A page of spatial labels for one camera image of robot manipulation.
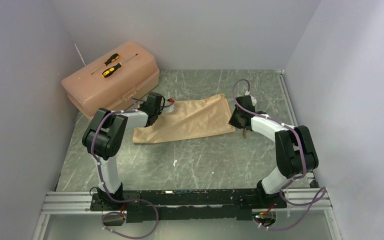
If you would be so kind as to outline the orange cloth napkin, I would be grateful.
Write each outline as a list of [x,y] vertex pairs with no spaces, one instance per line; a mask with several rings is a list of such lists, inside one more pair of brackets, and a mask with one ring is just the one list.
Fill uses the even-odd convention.
[[162,113],[149,127],[134,129],[135,144],[158,144],[233,133],[231,109],[224,94],[201,100],[175,101],[174,110]]

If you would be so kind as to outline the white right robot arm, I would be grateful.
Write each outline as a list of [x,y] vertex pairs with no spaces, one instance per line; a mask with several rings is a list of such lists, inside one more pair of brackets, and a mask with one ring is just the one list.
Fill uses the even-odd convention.
[[304,125],[288,125],[263,111],[255,111],[250,95],[236,97],[234,101],[234,111],[228,123],[237,129],[259,133],[275,144],[276,167],[258,182],[259,191],[255,194],[256,203],[267,208],[281,189],[319,166],[312,136]]

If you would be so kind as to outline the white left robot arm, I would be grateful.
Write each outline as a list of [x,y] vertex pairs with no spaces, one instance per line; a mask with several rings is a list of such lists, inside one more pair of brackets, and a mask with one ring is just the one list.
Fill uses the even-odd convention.
[[135,109],[99,108],[82,137],[82,145],[92,156],[98,174],[98,190],[105,193],[104,204],[111,210],[124,203],[123,184],[118,174],[116,155],[126,130],[152,126],[167,103],[160,93],[151,92]]

